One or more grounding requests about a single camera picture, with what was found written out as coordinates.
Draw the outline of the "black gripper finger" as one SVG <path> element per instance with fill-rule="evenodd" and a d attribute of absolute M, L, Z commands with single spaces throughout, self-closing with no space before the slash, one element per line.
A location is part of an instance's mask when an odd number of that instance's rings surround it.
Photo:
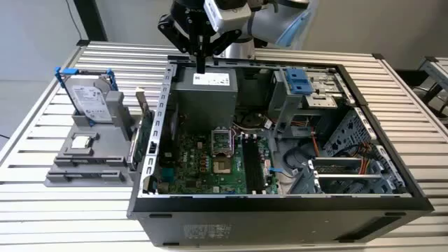
<path fill-rule="evenodd" d="M 166 14 L 160 17 L 158 28 L 179 51 L 182 53 L 188 53 L 191 56 L 195 56 L 196 72 L 203 74 L 203 50 L 200 35 L 194 34 L 194 31 L 190 32 L 188 37 L 183 35 L 180 30 L 176 28 L 175 19 L 171 14 Z"/>
<path fill-rule="evenodd" d="M 242 30 L 231 30 L 224 32 L 219 38 L 211 41 L 211 33 L 203 36 L 203 73 L 206 73 L 206 58 L 212 55 L 219 55 L 227 47 L 238 40 L 242 35 Z"/>

